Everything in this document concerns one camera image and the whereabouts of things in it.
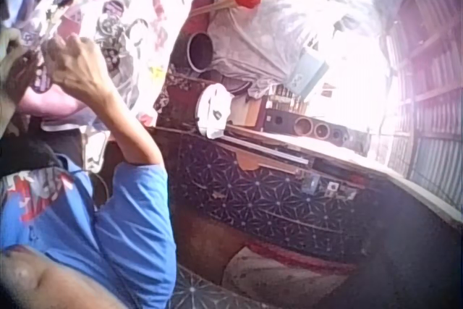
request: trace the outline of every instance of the blue t-shirt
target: blue t-shirt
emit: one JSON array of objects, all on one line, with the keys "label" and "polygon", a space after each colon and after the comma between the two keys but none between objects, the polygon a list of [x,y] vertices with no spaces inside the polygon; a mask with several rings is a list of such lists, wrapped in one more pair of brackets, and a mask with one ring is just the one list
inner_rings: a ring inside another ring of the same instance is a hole
[{"label": "blue t-shirt", "polygon": [[31,246],[95,279],[129,308],[164,309],[177,273],[166,170],[118,165],[113,195],[96,211],[89,176],[64,161],[68,171],[0,180],[1,249]]}]

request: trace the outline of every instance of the patterned fabric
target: patterned fabric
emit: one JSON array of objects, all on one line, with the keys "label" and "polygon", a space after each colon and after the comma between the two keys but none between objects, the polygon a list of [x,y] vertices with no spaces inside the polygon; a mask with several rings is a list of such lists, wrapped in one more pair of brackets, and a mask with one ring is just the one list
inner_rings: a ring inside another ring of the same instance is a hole
[{"label": "patterned fabric", "polygon": [[[314,184],[309,189],[307,181]],[[371,251],[378,231],[380,193],[358,190],[351,200],[330,198],[332,187],[343,186],[336,180],[263,167],[244,171],[233,152],[196,137],[183,137],[170,184],[173,199],[304,255],[356,262]]]},{"label": "patterned fabric", "polygon": [[178,265],[174,294],[166,309],[271,309],[211,284]]}]

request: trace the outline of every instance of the fingers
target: fingers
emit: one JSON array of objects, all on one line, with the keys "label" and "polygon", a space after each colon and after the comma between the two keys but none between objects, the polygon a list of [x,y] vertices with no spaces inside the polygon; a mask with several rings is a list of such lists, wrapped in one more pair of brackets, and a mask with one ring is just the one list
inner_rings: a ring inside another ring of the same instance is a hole
[{"label": "fingers", "polygon": [[18,57],[9,71],[5,88],[9,97],[19,103],[27,87],[35,77],[35,69],[38,63],[38,53],[28,51]]},{"label": "fingers", "polygon": [[61,36],[56,35],[46,42],[46,53],[54,62],[59,60],[59,53],[63,52],[65,49],[66,42]]},{"label": "fingers", "polygon": [[80,41],[77,35],[71,34],[66,39],[66,44],[67,44],[67,48],[69,49],[70,54],[73,55],[74,57],[79,56],[79,54],[82,52],[82,49],[81,49],[82,42]]},{"label": "fingers", "polygon": [[56,83],[59,87],[65,87],[66,84],[66,76],[68,76],[68,72],[63,72],[61,70],[56,70],[53,72],[51,79],[53,83]]}]

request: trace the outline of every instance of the white cloth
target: white cloth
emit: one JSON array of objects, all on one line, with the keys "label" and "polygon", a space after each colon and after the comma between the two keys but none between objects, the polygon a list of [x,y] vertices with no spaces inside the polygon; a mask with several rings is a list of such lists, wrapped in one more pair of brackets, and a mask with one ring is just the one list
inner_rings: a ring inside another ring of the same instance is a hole
[{"label": "white cloth", "polygon": [[222,286],[280,308],[310,308],[347,279],[292,268],[242,248],[225,268]]},{"label": "white cloth", "polygon": [[208,28],[211,69],[253,82],[249,95],[262,97],[270,86],[288,81],[304,46],[330,25],[328,10],[313,0],[262,0],[254,9],[217,12]]}]

